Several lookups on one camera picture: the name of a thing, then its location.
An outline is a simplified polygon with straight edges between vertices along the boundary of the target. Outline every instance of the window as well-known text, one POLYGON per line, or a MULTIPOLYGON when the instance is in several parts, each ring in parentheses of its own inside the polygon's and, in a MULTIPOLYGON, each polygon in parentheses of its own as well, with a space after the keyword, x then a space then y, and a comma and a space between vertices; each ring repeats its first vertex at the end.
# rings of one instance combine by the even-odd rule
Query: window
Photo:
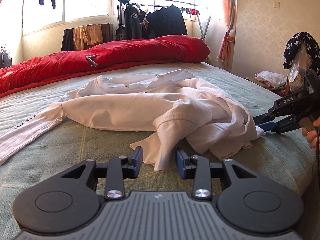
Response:
MULTIPOLYGON (((162 0, 131 0, 139 4, 164 5, 174 4, 177 7, 196 8, 199 10, 201 19, 208 19, 210 11, 211 19, 224 19, 221 0, 175 0, 185 3, 162 1, 162 0)), ((44 5, 39 5, 39 0, 24 0, 22 16, 22 32, 27 34, 42 28, 74 21, 85 17, 117 15, 118 0, 56 0, 56 8, 53 9, 51 0, 44 0, 44 5)), ((149 7, 148 11, 153 12, 160 7, 149 7)), ((194 17, 183 12, 185 19, 194 20, 194 17)))
POLYGON ((65 21, 108 14, 108 0, 66 0, 65 21))

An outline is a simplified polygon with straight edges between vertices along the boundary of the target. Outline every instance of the plastic bag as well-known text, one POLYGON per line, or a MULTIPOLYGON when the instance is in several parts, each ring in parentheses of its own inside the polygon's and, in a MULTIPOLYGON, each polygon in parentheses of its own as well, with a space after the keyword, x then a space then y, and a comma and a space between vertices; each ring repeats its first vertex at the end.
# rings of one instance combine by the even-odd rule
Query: plastic bag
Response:
POLYGON ((300 49, 289 68, 288 80, 291 92, 296 92, 303 88, 304 76, 312 63, 311 56, 307 53, 306 44, 302 41, 300 49))
POLYGON ((268 86, 278 88, 285 85, 287 77, 278 73, 263 70, 259 74, 256 74, 255 79, 268 86))

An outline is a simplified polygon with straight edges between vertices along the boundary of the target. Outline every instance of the red blanket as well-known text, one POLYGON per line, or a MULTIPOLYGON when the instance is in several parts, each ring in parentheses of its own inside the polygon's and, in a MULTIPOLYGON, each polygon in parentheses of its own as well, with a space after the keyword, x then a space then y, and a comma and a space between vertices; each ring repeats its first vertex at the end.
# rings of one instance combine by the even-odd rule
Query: red blanket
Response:
POLYGON ((0 98, 49 83, 138 65, 185 62, 199 63, 209 55, 203 40, 169 35, 153 40, 112 41, 88 50, 62 51, 34 57, 0 69, 0 98), (92 67, 86 56, 98 56, 92 67))

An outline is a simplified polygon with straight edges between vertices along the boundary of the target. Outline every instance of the gray ribbed panel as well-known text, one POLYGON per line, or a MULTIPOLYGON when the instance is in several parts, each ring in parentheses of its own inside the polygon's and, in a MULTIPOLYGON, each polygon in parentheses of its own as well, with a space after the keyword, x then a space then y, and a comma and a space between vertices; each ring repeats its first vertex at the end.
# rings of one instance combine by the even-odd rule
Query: gray ribbed panel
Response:
POLYGON ((99 217, 78 232, 65 236, 20 234, 16 240, 302 240, 291 232, 284 236, 248 236, 225 224, 208 202, 186 192, 132 192, 119 202, 109 202, 99 217))

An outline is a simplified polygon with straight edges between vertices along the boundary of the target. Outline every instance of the green bedspread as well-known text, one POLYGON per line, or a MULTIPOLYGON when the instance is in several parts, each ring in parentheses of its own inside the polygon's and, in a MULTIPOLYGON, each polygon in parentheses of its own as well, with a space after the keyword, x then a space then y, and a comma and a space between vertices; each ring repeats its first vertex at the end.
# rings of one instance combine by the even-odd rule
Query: green bedspread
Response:
MULTIPOLYGON (((196 77, 224 89, 256 116, 265 113, 279 97, 258 85, 224 70, 201 64, 158 64, 101 73, 108 78, 139 73, 161 74, 185 68, 196 77)), ((59 100, 65 93, 79 88, 98 74, 56 82, 43 87, 0 98, 0 134, 28 116, 59 100)), ((86 158, 106 162, 115 155, 130 155, 130 143, 146 138, 152 132, 102 131, 67 120, 40 136, 0 166, 0 239, 11 239, 19 233, 12 216, 16 195, 86 158)), ((252 141, 253 147, 241 150, 233 158, 255 171, 286 185, 302 195, 312 181, 316 169, 315 155, 301 136, 301 131, 277 135, 267 132, 252 141)), ((210 152, 204 154, 216 161, 210 152)), ((182 180, 172 165, 168 170, 153 172, 143 165, 136 180, 126 180, 126 190, 191 190, 192 180, 182 180)), ((99 181, 102 191, 104 181, 99 181)), ((214 193, 221 191, 219 180, 213 179, 214 193)))

